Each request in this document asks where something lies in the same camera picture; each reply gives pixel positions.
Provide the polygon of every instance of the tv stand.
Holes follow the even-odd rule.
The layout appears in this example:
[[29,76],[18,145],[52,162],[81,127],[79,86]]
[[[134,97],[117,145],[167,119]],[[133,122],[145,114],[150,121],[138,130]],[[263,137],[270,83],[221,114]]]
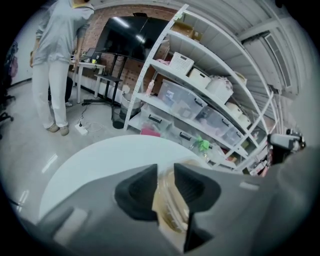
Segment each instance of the tv stand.
[[[99,77],[103,80],[106,80],[106,87],[105,87],[105,93],[104,93],[104,97],[102,99],[85,99],[82,103],[83,106],[85,105],[89,105],[91,103],[104,103],[104,104],[109,104],[111,106],[116,106],[116,107],[120,107],[120,104],[115,102],[115,98],[116,98],[116,93],[117,93],[117,89],[118,89],[118,85],[119,82],[122,82],[122,80],[120,79],[122,71],[124,70],[126,61],[128,59],[128,57],[124,57],[119,73],[117,75],[117,77],[112,76],[112,73],[114,71],[115,65],[116,65],[116,61],[117,61],[118,55],[114,55],[113,61],[112,61],[112,66],[111,69],[109,71],[108,75],[103,75],[103,74],[95,74],[96,77]],[[112,95],[112,100],[110,101],[110,99],[108,98],[108,90],[109,90],[109,85],[110,82],[114,83],[114,91],[113,91],[113,95]]]

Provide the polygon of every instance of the white table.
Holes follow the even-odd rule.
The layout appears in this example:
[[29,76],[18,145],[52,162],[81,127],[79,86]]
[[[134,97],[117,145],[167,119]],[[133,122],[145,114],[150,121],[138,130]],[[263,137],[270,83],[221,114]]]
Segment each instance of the white table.
[[[93,63],[89,63],[89,62],[79,62],[78,64],[78,67],[76,69],[78,69],[78,72],[77,70],[75,69],[74,72],[73,72],[73,86],[75,86],[75,83],[76,83],[76,73],[78,73],[78,81],[77,81],[77,91],[76,91],[76,102],[79,104],[80,101],[81,101],[81,78],[82,78],[82,72],[84,70],[84,68],[87,68],[87,69],[99,69],[99,72],[98,74],[102,74],[102,71],[103,69],[105,68],[106,66],[104,65],[100,65],[100,64],[93,64]],[[99,92],[99,85],[100,85],[100,77],[97,77],[96,79],[96,82],[95,82],[95,87],[94,87],[94,97],[98,97],[98,92]]]
[[183,159],[209,168],[189,149],[160,137],[125,135],[94,143],[70,157],[53,175],[40,202],[39,220],[88,182],[151,164],[163,170]]

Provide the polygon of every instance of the shelving unit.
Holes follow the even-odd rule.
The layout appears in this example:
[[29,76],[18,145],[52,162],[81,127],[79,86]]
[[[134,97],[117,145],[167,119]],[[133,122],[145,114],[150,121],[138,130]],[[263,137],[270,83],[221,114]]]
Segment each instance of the shelving unit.
[[[259,122],[261,122],[265,133],[269,133],[265,120],[263,119],[263,115],[269,109],[272,109],[275,120],[277,119],[276,111],[272,103],[273,93],[269,92],[266,82],[261,75],[258,67],[238,42],[236,42],[231,36],[229,36],[215,24],[211,23],[203,17],[187,11],[187,8],[188,5],[185,4],[176,13],[176,15],[162,31],[161,35],[151,49],[142,67],[139,78],[137,79],[136,86],[134,88],[131,102],[128,108],[124,129],[127,129],[128,126],[132,126],[136,129],[141,129],[139,124],[139,115],[136,115],[130,120],[133,104],[136,99],[140,99],[143,102],[148,103],[183,121],[187,125],[197,129],[201,133],[215,140],[217,143],[223,145],[224,148],[227,148],[229,151],[225,154],[225,159],[221,158],[217,160],[212,167],[213,169],[226,172],[230,172],[231,170],[233,170],[237,171],[238,173],[242,173],[242,169],[247,166],[246,164],[249,164],[249,162],[251,162],[248,161],[248,159],[252,159],[254,157],[253,154],[258,154],[259,152],[261,152],[259,151],[259,149],[261,149],[262,144],[265,142],[265,140],[262,139],[260,144],[257,143],[252,135],[253,130],[256,128]],[[177,20],[190,24],[197,32],[203,33],[200,42],[197,42],[178,32],[172,31],[171,27]],[[243,97],[243,100],[241,100],[241,104],[243,103],[245,107],[249,106],[250,109],[255,111],[258,115],[258,118],[251,126],[249,126],[249,129],[241,125],[239,120],[231,114],[231,111],[225,106],[225,104],[223,104],[223,102],[221,102],[215,95],[209,93],[209,91],[207,91],[204,87],[195,84],[186,75],[176,72],[169,66],[154,60],[154,56],[157,50],[163,42],[166,42],[166,39],[169,40],[169,52],[178,52],[192,59],[194,61],[194,67],[201,69],[207,75],[220,75],[228,77],[233,85],[233,91],[235,92],[235,94],[237,96],[241,95]],[[239,68],[237,67],[242,67],[241,65],[243,62],[247,67],[250,68],[250,70],[254,70],[256,76],[255,79],[258,79],[259,82],[261,82],[265,86],[265,89],[268,93],[268,99],[263,107],[261,106],[260,102],[259,105],[257,104],[249,88],[243,84],[242,80],[235,73],[235,71],[239,70]],[[175,81],[177,84],[193,91],[198,96],[200,96],[209,106],[217,109],[236,128],[238,128],[240,132],[243,133],[243,137],[238,142],[238,144],[235,146],[229,145],[221,137],[207,132],[204,127],[196,120],[186,119],[179,117],[178,115],[174,115],[171,112],[170,108],[159,98],[155,96],[145,95],[143,92],[143,81],[150,66],[152,66],[156,70],[157,74],[161,74],[166,78]],[[248,140],[250,143],[250,150],[248,152],[241,146],[245,140]],[[243,158],[243,161],[241,161],[238,165],[227,160],[227,158],[233,153],[236,153]]]

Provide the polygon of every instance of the gray floor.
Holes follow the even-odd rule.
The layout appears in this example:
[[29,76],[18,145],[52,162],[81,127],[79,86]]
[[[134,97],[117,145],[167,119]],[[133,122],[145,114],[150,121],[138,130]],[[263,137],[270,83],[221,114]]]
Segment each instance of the gray floor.
[[[0,175],[7,195],[22,204],[14,207],[24,218],[35,223],[42,194],[57,169],[81,149],[115,136],[137,134],[134,129],[117,130],[112,127],[111,108],[104,104],[92,104],[84,112],[82,123],[97,122],[90,126],[87,135],[82,136],[75,128],[85,106],[76,104],[76,88],[73,88],[66,114],[70,133],[62,137],[60,132],[50,133],[40,123],[32,97],[31,83],[14,86],[9,94],[16,97],[7,112],[14,121],[0,124],[3,139],[0,141]],[[82,90],[82,99],[93,95]]]

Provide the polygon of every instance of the person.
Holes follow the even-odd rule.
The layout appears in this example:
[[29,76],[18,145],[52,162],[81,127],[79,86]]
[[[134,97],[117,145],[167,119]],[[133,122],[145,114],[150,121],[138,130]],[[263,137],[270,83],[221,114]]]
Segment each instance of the person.
[[[64,102],[66,107],[72,107],[72,103],[69,101],[71,96],[73,86],[73,80],[67,76],[66,78],[66,87],[65,87],[65,96],[64,96]],[[51,91],[50,91],[50,84],[48,89],[48,102],[51,102]]]
[[[60,129],[62,136],[69,133],[64,97],[73,43],[77,36],[77,67],[88,22],[95,13],[89,1],[57,0],[38,27],[30,58],[33,98],[40,120],[52,133]],[[49,83],[55,120],[48,103]]]

